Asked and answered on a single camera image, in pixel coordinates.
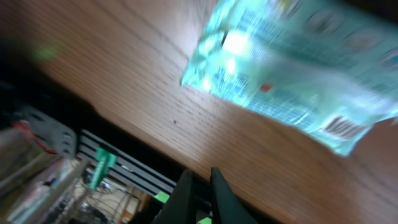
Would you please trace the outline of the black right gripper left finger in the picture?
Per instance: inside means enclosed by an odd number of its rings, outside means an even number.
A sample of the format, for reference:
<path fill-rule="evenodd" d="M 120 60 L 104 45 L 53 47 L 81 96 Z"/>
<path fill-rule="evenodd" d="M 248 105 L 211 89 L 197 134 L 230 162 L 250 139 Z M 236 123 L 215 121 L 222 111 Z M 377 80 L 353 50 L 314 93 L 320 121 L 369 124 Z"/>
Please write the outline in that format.
<path fill-rule="evenodd" d="M 195 224 L 193 172 L 184 170 L 172 194 L 152 224 Z"/>

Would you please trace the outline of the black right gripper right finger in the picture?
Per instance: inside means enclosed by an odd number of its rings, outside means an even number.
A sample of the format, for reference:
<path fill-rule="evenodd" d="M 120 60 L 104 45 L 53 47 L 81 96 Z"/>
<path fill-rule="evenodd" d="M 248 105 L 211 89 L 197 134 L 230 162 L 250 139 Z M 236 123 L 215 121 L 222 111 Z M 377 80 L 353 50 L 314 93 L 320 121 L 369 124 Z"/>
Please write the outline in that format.
<path fill-rule="evenodd" d="M 212 223 L 257 224 L 233 193 L 231 187 L 217 167 L 211 168 Z"/>

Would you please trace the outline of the teal wet wipes pack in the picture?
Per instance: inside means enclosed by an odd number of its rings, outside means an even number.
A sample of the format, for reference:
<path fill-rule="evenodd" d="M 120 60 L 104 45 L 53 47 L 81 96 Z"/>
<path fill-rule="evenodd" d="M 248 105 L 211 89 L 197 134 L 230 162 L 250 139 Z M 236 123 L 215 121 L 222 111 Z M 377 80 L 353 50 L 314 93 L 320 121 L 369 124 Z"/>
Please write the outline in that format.
<path fill-rule="evenodd" d="M 347 156 L 397 117 L 397 24 L 343 1 L 219 1 L 181 83 Z"/>

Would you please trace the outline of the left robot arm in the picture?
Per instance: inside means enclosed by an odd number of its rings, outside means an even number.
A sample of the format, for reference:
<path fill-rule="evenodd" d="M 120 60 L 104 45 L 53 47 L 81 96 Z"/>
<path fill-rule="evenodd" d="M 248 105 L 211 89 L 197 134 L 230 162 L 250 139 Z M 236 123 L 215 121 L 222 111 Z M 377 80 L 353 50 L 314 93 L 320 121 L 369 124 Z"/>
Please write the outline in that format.
<path fill-rule="evenodd" d="M 68 223 L 87 161 L 75 160 L 72 128 L 31 105 L 1 130 L 1 223 Z"/>

